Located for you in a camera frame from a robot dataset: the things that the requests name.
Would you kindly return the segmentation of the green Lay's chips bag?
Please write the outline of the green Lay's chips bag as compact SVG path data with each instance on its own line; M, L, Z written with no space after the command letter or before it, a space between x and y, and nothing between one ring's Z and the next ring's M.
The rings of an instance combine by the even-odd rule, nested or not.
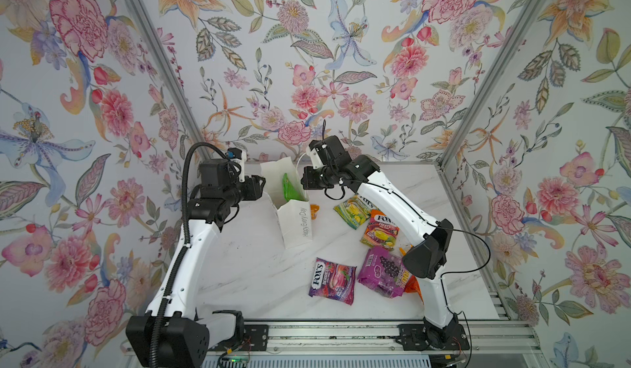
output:
M287 173L283 175L282 188L283 188L284 200L286 201L291 201L291 200L304 201L305 200L303 198L302 193L299 192L299 190L296 187L294 187Z

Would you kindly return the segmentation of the white paper gift bag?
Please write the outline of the white paper gift bag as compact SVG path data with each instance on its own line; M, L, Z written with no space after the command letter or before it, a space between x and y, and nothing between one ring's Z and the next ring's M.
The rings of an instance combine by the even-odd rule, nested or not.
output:
M304 201L284 200L282 180L287 173ZM289 158L261 164L261 175L266 179L264 192L275 208L285 249L305 245L313 240L309 196L300 184L300 176Z

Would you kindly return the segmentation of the orange Fox's fruits candy bag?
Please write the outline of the orange Fox's fruits candy bag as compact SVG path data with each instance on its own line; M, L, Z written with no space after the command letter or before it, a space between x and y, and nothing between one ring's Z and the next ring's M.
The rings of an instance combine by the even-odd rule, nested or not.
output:
M373 210L360 240L367 246L381 246L392 251L399 236L399 227L380 210Z

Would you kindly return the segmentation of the purple Fox's berries candy bag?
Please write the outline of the purple Fox's berries candy bag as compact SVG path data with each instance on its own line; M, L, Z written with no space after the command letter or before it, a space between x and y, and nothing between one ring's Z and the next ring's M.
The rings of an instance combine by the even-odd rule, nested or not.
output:
M308 295L343 302L354 302L357 267L317 258Z

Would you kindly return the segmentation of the magenta purple snack bag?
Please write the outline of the magenta purple snack bag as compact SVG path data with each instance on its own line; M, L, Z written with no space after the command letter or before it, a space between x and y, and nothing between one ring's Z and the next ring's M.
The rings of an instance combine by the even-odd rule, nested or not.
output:
M396 298L404 294L410 277L400 257L382 246L373 246L366 254L357 281L383 297Z

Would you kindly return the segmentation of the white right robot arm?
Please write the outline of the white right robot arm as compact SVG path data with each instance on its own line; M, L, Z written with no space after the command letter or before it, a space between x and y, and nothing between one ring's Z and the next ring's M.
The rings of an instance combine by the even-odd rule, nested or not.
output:
M312 164L303 171L302 187L323 191L336 186L348 188L382 210L411 244L403 264L419 282L424 321L440 330L457 325L441 280L453 224L421 210L367 156L352 159L336 136L311 141L308 155Z

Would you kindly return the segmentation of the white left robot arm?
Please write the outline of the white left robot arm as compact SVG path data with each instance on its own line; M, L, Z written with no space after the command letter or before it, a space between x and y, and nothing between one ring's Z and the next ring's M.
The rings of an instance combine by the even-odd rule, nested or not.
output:
M199 367L208 351L230 353L244 343L244 320L237 310L214 310L197 303L201 269L211 245L241 202L262 197L264 177L248 176L246 154L199 165L200 184L182 204L176 255L143 315L131 317L126 336L144 367Z

